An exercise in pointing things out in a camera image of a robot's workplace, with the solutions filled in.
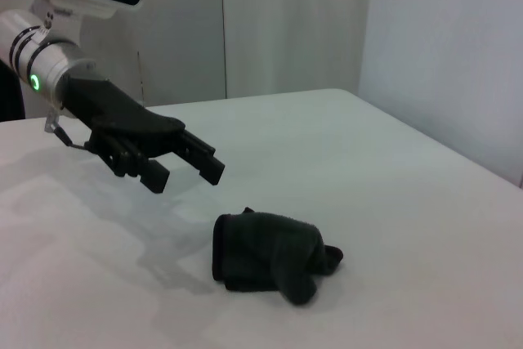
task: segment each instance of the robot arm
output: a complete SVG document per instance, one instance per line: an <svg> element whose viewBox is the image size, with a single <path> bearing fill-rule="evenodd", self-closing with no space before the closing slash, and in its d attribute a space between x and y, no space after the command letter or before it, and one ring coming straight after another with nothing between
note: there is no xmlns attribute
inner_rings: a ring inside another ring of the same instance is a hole
<svg viewBox="0 0 523 349"><path fill-rule="evenodd" d="M146 110L100 76L75 34L63 29L69 23L78 30L82 15L108 18L118 8L138 7L141 0L48 1L54 8L45 22L24 10L0 13L0 60L54 108L46 131L73 145L57 123L57 114L69 111L92 130L86 150L99 155L116 176L140 176L154 193L163 192L169 171L153 159L167 153L177 154L216 185L225 166L214 158L215 150L180 120Z"/></svg>

